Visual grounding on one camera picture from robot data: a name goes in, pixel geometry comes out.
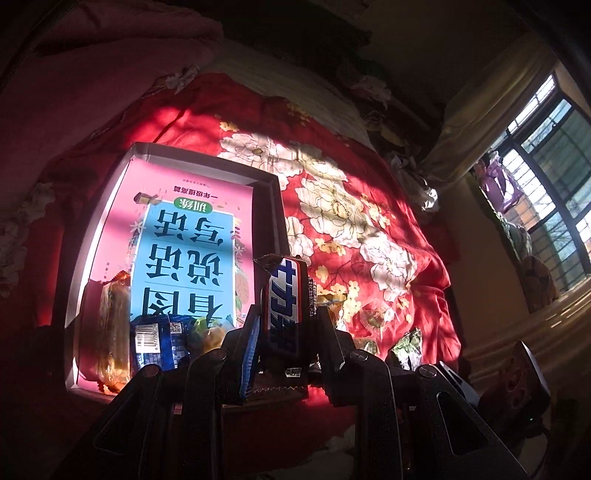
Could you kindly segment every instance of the snack wrapper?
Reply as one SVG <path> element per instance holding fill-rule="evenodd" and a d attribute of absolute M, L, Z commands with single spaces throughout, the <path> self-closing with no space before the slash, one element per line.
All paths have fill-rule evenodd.
<path fill-rule="evenodd" d="M 103 286 L 100 295 L 96 351 L 97 374 L 109 391 L 117 393 L 131 377 L 129 368 L 130 275 L 125 271 Z"/>

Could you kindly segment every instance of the barcode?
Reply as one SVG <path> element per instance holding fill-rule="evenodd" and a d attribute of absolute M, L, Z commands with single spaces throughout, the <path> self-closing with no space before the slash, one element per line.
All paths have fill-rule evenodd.
<path fill-rule="evenodd" d="M 139 325 L 135 328 L 136 353 L 160 353 L 158 324 Z"/>
<path fill-rule="evenodd" d="M 287 368 L 285 369 L 285 376 L 287 378 L 300 378 L 301 368 Z"/>
<path fill-rule="evenodd" d="M 180 322 L 170 322 L 170 333 L 183 333 Z"/>

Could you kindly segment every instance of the pink blanket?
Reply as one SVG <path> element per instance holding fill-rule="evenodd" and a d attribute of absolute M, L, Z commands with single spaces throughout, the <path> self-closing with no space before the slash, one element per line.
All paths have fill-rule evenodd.
<path fill-rule="evenodd" d="M 30 57 L 0 95 L 0 219 L 49 159 L 123 112 L 156 78 L 208 64 L 221 40 L 219 23 L 188 9 L 147 0 L 74 7 L 39 49 L 61 51 Z"/>

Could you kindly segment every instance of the candy bar wrapper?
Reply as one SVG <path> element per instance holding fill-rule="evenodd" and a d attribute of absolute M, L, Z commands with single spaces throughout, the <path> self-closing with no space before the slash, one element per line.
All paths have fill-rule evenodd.
<path fill-rule="evenodd" d="M 130 379 L 129 368 L 129 273 L 119 272 L 102 287 L 98 315 L 96 372 L 113 393 Z"/>
<path fill-rule="evenodd" d="M 258 259 L 270 273 L 262 291 L 261 362 L 281 388 L 306 388 L 316 314 L 316 285 L 294 257 Z"/>
<path fill-rule="evenodd" d="M 133 320 L 130 347 L 134 374 L 149 364 L 158 365 L 166 371 L 178 368 L 183 361 L 188 362 L 188 337 L 195 322 L 192 317 L 179 315 L 139 317 Z"/>

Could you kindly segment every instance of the blue label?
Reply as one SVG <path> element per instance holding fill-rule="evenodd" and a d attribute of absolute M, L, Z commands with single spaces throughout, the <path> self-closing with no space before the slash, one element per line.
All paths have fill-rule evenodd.
<path fill-rule="evenodd" d="M 233 216 L 149 205 L 131 280 L 131 318 L 234 318 Z"/>
<path fill-rule="evenodd" d="M 296 355 L 296 324 L 300 318 L 300 266 L 284 258 L 269 279 L 267 293 L 268 342 L 276 349 Z"/>

